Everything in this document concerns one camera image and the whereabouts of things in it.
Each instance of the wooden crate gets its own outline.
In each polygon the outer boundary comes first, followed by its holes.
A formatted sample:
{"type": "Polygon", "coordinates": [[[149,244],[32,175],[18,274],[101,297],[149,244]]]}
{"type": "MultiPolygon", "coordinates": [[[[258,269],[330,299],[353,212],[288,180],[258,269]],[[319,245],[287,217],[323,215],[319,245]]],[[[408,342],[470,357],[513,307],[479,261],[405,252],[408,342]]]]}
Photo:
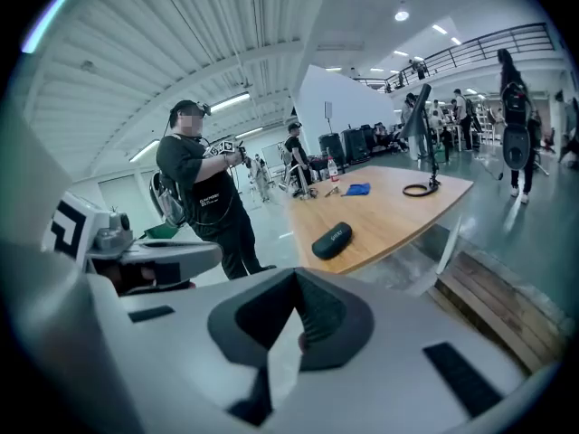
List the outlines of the wooden crate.
{"type": "Polygon", "coordinates": [[[563,354],[566,341],[555,324],[519,291],[465,252],[460,252],[439,275],[429,294],[531,373],[563,354]]]}

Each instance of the lamp base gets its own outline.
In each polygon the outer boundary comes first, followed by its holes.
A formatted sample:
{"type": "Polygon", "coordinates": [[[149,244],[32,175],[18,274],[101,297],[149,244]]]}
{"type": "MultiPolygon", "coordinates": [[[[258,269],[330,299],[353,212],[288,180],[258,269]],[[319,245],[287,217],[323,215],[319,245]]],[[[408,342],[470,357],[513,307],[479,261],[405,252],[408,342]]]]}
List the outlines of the lamp base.
{"type": "Polygon", "coordinates": [[[408,184],[404,187],[402,193],[406,196],[412,196],[412,198],[422,198],[437,191],[438,187],[438,182],[435,184],[408,184]]]}

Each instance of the balcony railing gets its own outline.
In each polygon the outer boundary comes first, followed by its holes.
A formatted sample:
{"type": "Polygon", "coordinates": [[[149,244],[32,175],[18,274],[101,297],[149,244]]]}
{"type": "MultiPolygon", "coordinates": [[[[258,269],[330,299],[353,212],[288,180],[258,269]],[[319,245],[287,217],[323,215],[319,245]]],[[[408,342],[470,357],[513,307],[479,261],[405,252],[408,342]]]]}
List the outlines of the balcony railing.
{"type": "MultiPolygon", "coordinates": [[[[511,27],[503,31],[488,33],[482,37],[469,40],[461,45],[435,53],[422,65],[424,77],[428,78],[451,69],[466,66],[477,61],[496,60],[497,50],[506,48],[510,53],[545,52],[555,49],[546,24],[525,24],[511,27]]],[[[374,90],[386,91],[390,85],[395,91],[417,82],[418,70],[410,65],[386,79],[356,79],[374,90]]]]}

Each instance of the plastic bottle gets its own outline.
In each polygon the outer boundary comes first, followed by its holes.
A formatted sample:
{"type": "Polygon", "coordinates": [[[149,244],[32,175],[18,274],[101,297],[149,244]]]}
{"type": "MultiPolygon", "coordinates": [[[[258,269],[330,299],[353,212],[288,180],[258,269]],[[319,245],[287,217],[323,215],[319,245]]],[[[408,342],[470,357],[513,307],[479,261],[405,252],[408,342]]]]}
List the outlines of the plastic bottle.
{"type": "Polygon", "coordinates": [[[332,186],[336,188],[340,184],[340,177],[337,175],[337,165],[330,153],[327,155],[327,171],[329,179],[332,181],[332,186]]]}

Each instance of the round ceiling light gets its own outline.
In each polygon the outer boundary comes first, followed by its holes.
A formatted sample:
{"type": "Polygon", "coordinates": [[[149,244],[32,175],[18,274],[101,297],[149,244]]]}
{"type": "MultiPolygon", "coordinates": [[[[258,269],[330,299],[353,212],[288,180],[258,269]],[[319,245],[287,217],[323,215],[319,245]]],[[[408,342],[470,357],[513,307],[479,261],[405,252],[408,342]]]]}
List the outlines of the round ceiling light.
{"type": "Polygon", "coordinates": [[[398,13],[396,13],[396,16],[394,17],[394,19],[396,21],[406,21],[408,19],[408,16],[410,16],[408,14],[408,12],[406,11],[399,11],[398,13]]]}

